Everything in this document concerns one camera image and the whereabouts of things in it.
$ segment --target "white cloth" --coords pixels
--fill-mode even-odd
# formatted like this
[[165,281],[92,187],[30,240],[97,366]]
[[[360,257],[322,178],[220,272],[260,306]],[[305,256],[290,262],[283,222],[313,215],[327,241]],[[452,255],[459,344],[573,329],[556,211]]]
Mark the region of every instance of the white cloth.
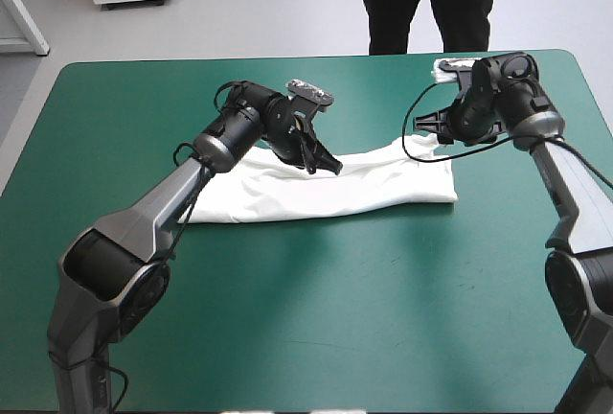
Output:
[[[434,157],[436,135],[406,136],[411,155]],[[420,164],[402,150],[401,138],[366,153],[337,156],[342,172],[285,165],[269,149],[251,148],[231,172],[204,188],[190,222],[256,222],[350,215],[407,202],[458,199],[449,161]]]
[[439,67],[441,63],[447,61],[450,66],[472,67],[477,60],[479,60],[478,57],[444,57],[442,59],[435,59],[434,66],[432,67],[432,77],[436,83],[450,83],[456,81],[458,79],[456,73],[445,72]]

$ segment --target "green tabletop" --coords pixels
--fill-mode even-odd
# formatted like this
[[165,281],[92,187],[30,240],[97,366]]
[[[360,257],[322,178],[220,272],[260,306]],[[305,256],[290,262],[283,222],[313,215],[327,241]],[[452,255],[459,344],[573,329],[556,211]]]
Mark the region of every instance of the green tabletop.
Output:
[[[611,175],[611,135],[575,59],[534,55],[568,141]],[[57,408],[46,354],[57,259],[172,170],[174,147],[215,117],[218,86],[318,84],[336,98],[315,121],[318,136],[333,153],[359,152],[400,135],[440,57],[64,68],[0,198],[0,409]],[[417,113],[448,105],[455,90],[438,87]],[[121,409],[551,411],[582,359],[543,279],[553,205],[530,156],[511,145],[453,170],[454,205],[191,226],[166,296],[111,346],[131,377]]]

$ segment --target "black pants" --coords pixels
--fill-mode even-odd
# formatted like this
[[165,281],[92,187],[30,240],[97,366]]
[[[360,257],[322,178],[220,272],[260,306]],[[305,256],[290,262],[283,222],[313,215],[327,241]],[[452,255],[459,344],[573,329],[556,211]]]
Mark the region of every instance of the black pants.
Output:
[[[420,0],[364,0],[370,55],[407,52],[411,21]],[[482,52],[489,45],[493,0],[430,0],[446,52]]]

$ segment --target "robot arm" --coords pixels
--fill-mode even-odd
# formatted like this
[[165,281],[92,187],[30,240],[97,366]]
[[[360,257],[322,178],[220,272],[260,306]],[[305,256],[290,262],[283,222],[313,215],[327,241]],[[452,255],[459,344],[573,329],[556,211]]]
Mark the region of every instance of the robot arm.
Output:
[[299,80],[290,96],[250,81],[230,82],[219,116],[193,141],[194,154],[133,206],[99,218],[58,264],[59,292],[48,329],[61,414],[111,412],[108,343],[128,335],[170,279],[172,230],[216,173],[229,172],[261,138],[286,164],[340,173],[312,119],[333,97]]
[[613,202],[564,143],[564,121],[538,81],[533,57],[512,53],[475,61],[457,73],[460,94],[415,129],[444,144],[492,142],[506,131],[527,151],[559,215],[546,246],[547,287],[584,362],[556,407],[559,414],[613,412]]

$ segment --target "white floor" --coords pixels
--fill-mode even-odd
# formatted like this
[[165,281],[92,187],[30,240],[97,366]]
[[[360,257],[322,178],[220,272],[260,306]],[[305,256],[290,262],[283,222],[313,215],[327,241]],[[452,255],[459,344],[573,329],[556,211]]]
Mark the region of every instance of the white floor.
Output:
[[[361,55],[361,0],[170,0],[101,11],[91,0],[23,0],[49,41],[48,57],[0,56],[0,192],[59,70],[86,60]],[[442,49],[422,0],[410,51]],[[613,126],[613,0],[496,0],[492,50],[574,53]]]

